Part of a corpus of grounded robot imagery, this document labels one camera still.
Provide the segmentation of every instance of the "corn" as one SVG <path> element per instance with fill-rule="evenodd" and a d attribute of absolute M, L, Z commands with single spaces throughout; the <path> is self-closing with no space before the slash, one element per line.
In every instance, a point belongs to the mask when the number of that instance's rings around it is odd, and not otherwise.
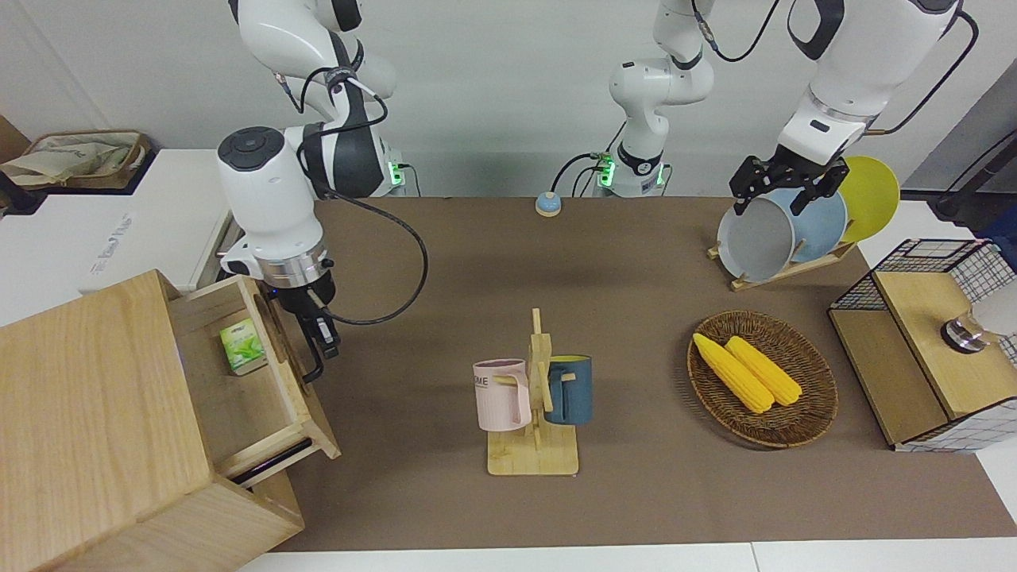
<path fill-rule="evenodd" d="M 801 397 L 801 386 L 765 353 L 753 347 L 744 339 L 734 336 L 727 341 L 727 345 L 724 347 L 756 375 L 759 381 L 766 386 L 766 389 L 770 390 L 777 403 L 790 405 Z"/>
<path fill-rule="evenodd" d="M 693 340 L 713 373 L 750 411 L 763 413 L 773 407 L 773 394 L 726 349 L 702 334 L 694 334 Z"/>

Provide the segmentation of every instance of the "drawer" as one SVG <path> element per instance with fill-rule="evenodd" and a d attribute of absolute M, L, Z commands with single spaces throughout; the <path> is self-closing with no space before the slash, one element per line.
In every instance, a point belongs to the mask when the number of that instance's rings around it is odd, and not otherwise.
<path fill-rule="evenodd" d="M 185 296 L 167 290 L 180 360 L 217 473 L 250 488 L 315 451 L 339 456 L 317 396 L 297 375 L 257 283 L 236 276 Z M 268 362 L 238 377 L 220 331 L 246 318 Z"/>

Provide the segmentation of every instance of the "yellow plate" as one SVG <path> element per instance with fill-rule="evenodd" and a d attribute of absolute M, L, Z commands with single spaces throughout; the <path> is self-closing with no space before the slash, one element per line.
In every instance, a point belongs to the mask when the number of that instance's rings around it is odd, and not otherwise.
<path fill-rule="evenodd" d="M 851 170 L 840 185 L 847 204 L 851 226 L 844 233 L 844 242 L 857 242 L 883 230 L 900 203 L 900 183 L 893 170 L 872 157 L 848 157 Z"/>

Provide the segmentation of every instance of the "wooden box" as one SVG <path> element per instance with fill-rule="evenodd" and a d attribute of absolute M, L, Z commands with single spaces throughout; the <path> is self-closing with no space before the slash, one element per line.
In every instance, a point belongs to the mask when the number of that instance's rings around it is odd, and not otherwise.
<path fill-rule="evenodd" d="M 268 364 L 231 376 L 219 329 L 248 317 Z M 181 297 L 152 271 L 0 329 L 0 355 L 3 570 L 235 570 L 303 528 L 283 469 L 339 454 L 246 278 Z"/>
<path fill-rule="evenodd" d="M 20 157 L 28 149 L 28 139 L 0 115 L 0 163 Z"/>
<path fill-rule="evenodd" d="M 986 247 L 906 242 L 830 309 L 895 450 L 970 452 L 1017 435 L 1012 341 L 967 355 L 940 334 L 943 324 L 970 309 L 969 296 L 1013 278 Z M 908 256 L 913 252 L 921 255 Z"/>

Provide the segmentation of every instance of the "blue plate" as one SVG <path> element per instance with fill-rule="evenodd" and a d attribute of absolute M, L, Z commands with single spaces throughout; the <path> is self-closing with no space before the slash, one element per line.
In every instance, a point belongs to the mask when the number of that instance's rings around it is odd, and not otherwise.
<path fill-rule="evenodd" d="M 763 196 L 778 205 L 787 213 L 794 225 L 795 241 L 805 241 L 804 245 L 791 256 L 791 262 L 807 263 L 827 255 L 844 236 L 847 228 L 847 205 L 840 192 L 833 196 L 817 198 L 800 215 L 791 214 L 791 203 L 801 189 L 778 188 Z"/>

